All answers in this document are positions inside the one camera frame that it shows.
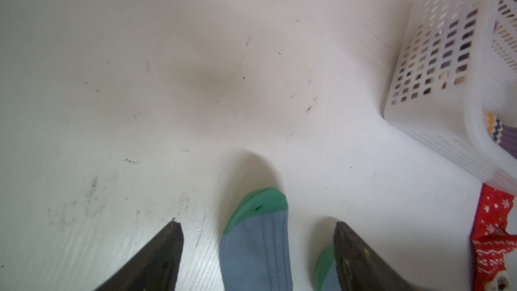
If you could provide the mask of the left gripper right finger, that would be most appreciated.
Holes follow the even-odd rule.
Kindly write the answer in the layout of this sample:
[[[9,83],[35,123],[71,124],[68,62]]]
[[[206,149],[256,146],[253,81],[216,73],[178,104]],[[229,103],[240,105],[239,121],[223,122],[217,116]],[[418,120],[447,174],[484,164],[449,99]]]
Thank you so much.
[[[336,223],[333,246],[342,290],[423,290],[399,275],[348,224]]]

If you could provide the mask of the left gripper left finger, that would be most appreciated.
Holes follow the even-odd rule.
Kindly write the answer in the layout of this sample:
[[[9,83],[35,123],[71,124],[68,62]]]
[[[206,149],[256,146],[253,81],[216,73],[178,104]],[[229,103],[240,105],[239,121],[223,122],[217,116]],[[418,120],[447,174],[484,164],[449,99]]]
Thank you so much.
[[[98,290],[174,290],[183,252],[180,223],[170,221]]]

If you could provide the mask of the blue orange striped sock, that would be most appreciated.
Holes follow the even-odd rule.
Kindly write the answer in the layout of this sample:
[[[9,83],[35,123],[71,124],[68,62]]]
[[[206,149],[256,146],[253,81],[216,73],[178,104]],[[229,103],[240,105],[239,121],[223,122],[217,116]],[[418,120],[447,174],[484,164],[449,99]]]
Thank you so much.
[[[274,187],[246,195],[222,234],[220,269],[226,290],[292,290],[288,201]]]

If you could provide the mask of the beige purple striped sock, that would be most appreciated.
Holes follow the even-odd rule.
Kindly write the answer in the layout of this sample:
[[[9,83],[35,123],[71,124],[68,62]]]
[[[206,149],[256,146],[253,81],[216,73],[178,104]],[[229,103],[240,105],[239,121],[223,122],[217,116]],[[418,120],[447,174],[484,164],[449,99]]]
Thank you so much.
[[[484,124],[491,139],[516,158],[516,128],[505,125],[495,114],[485,110]]]

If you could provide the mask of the red bear sock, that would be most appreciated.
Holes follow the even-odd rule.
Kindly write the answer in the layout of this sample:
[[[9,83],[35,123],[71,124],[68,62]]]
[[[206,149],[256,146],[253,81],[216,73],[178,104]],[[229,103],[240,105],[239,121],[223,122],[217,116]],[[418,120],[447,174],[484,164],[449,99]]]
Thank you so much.
[[[505,257],[516,250],[516,235],[507,232],[514,195],[483,185],[471,242],[474,251],[474,290],[508,290]]]

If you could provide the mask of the blue green toe sock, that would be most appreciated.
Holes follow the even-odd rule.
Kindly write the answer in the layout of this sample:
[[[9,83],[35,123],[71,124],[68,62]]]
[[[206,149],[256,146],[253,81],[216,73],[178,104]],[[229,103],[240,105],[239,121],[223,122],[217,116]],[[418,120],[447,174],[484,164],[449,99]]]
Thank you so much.
[[[315,278],[317,291],[341,291],[332,245],[329,245],[321,253],[316,265]]]

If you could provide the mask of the white plastic basket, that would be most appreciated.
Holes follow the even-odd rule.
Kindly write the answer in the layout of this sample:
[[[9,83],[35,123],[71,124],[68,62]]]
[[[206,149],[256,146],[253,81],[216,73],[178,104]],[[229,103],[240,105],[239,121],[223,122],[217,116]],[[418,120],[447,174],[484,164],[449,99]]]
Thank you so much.
[[[383,116],[506,193],[516,157],[516,0],[413,0]]]

